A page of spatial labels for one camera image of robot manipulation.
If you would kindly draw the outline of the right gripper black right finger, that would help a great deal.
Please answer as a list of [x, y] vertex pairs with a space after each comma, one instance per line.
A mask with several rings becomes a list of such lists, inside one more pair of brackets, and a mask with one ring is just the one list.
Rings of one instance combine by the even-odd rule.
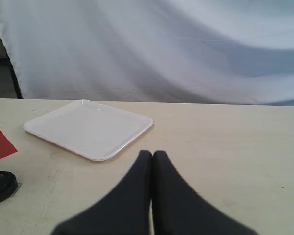
[[151, 200], [157, 235], [256, 234], [196, 193], [161, 150], [153, 154]]

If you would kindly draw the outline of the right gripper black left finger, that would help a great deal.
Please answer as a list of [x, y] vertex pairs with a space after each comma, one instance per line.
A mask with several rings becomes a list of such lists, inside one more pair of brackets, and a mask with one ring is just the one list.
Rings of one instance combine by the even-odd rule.
[[54, 235], [148, 235], [152, 154], [141, 150], [130, 170], [102, 199], [58, 224]]

